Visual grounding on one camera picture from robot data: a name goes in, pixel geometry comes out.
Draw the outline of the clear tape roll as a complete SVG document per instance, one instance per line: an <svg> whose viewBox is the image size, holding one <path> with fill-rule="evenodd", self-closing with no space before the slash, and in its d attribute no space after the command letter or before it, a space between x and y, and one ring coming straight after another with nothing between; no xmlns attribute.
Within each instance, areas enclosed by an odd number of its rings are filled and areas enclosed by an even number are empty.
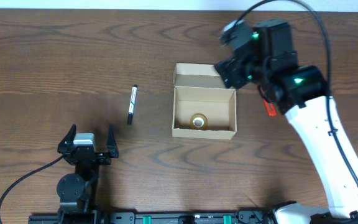
<svg viewBox="0 0 358 224"><path fill-rule="evenodd" d="M208 120L203 114L194 114L190 119L190 129L205 130Z"/></svg>

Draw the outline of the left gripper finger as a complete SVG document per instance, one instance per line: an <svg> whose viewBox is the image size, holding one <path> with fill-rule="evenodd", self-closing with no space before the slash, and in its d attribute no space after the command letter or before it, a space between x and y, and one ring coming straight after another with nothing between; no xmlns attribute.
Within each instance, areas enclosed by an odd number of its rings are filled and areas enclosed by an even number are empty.
<svg viewBox="0 0 358 224"><path fill-rule="evenodd" d="M67 147L67 145L70 145L73 143L73 140L76 135L76 125L73 124L69 130L69 132L66 134L66 136L60 141L58 144L58 147Z"/></svg>
<svg viewBox="0 0 358 224"><path fill-rule="evenodd" d="M112 124L109 125L106 147L110 154L119 154L119 150L117 148L117 144L116 144L114 134L113 134Z"/></svg>

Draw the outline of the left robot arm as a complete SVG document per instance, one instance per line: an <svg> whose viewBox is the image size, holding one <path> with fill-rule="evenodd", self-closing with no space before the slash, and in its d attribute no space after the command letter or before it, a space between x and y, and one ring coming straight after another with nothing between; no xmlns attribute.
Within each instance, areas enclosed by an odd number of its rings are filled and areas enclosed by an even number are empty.
<svg viewBox="0 0 358 224"><path fill-rule="evenodd" d="M107 151L97 152L93 133L77 133L73 125L58 144L57 152L75 171L62 177L57 185L60 209L67 213L88 213L94 207L99 167L108 166L119 157L119 150L109 126Z"/></svg>

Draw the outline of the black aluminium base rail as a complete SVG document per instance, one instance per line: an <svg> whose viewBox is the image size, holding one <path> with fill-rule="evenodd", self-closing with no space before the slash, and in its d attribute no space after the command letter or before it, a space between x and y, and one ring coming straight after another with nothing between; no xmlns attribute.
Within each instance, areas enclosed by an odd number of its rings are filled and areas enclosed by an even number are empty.
<svg viewBox="0 0 358 224"><path fill-rule="evenodd" d="M134 213L100 212L31 215L28 224L269 224L271 212L241 209L235 212Z"/></svg>

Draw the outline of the open cardboard box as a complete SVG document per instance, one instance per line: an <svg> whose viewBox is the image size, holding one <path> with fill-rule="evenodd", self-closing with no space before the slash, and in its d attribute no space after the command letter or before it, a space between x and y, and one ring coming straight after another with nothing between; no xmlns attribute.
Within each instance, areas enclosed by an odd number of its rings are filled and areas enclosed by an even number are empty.
<svg viewBox="0 0 358 224"><path fill-rule="evenodd" d="M194 114L206 116L205 130L190 129ZM236 133L236 90L223 85L213 65L177 63L173 71L172 136L230 140Z"/></svg>

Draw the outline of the orange utility knife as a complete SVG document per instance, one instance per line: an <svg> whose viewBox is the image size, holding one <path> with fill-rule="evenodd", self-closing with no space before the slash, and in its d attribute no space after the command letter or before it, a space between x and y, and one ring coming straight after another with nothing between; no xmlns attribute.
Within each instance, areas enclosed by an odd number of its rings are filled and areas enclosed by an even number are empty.
<svg viewBox="0 0 358 224"><path fill-rule="evenodd" d="M273 103L266 97L266 95L264 94L264 91L260 85L257 88L258 88L258 92L259 92L260 96L262 97L262 99L264 101L264 105L265 105L268 115L276 116L277 112L274 108Z"/></svg>

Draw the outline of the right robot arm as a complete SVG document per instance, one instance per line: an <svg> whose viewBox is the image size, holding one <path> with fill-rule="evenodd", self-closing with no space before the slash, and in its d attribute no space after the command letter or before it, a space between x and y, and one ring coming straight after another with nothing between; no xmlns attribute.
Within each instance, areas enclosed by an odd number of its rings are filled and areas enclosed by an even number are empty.
<svg viewBox="0 0 358 224"><path fill-rule="evenodd" d="M327 208L297 202L274 206L267 223L358 223L358 157L346 135L328 83L313 65L301 66L287 21L227 25L220 38L233 55L214 67L226 88L258 86L297 132L323 183Z"/></svg>

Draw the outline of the black green whiteboard marker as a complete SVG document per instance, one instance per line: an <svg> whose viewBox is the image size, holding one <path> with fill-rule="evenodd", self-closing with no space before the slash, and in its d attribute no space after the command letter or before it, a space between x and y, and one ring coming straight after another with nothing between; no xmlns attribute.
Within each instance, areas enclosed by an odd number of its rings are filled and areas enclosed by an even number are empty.
<svg viewBox="0 0 358 224"><path fill-rule="evenodd" d="M132 90L131 90L131 98L130 98L128 117L127 117L127 124L132 124L132 120L134 117L135 103L136 103L136 99L137 99L137 92L138 92L138 86L133 85Z"/></svg>

